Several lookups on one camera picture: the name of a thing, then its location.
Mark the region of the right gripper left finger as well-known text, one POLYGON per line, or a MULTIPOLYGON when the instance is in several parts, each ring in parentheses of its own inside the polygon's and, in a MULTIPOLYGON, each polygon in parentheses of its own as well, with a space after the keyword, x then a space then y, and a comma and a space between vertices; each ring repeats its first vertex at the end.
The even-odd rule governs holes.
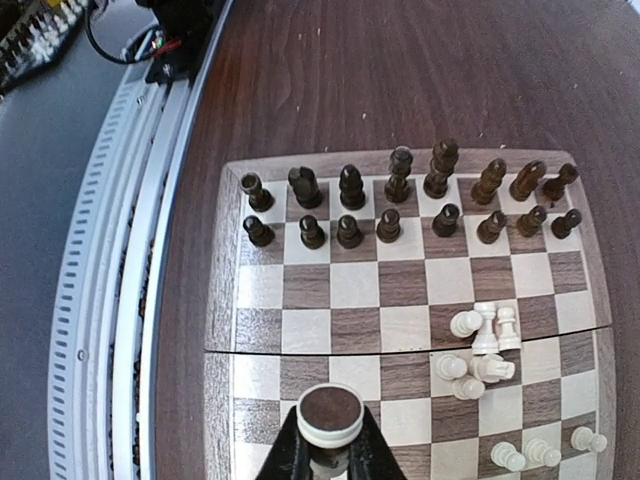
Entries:
POLYGON ((298 430, 297 410, 292 407, 256 476, 256 480, 311 480, 308 442, 298 430))

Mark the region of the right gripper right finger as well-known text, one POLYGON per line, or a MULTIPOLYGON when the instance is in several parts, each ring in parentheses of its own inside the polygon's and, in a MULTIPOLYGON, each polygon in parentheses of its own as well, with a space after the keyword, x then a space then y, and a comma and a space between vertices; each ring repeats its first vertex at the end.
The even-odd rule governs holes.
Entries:
POLYGON ((349 447, 349 480, 405 480, 370 409, 364 407, 362 429, 349 447))

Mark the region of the wooden chess board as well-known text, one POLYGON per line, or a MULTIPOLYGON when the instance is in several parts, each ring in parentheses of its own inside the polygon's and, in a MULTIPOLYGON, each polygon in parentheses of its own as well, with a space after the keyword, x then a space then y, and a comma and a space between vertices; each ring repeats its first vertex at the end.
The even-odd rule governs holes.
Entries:
POLYGON ((294 167, 303 215, 277 223, 272 192, 235 161, 220 176, 205 341, 205 475, 252 479, 289 410, 308 388, 352 387, 410 479, 508 479, 492 447, 544 440, 561 456, 527 465, 523 479, 610 479, 615 448, 577 450, 580 427, 615 437, 615 354, 608 290, 585 193, 584 208, 551 222, 561 240, 580 224, 577 252, 382 261, 377 220, 359 220, 361 173, 339 174, 346 213, 323 222, 318 179, 294 167), (458 400, 434 372, 444 353, 471 359, 475 335, 453 316, 478 302, 511 307, 520 350, 510 380, 458 400))

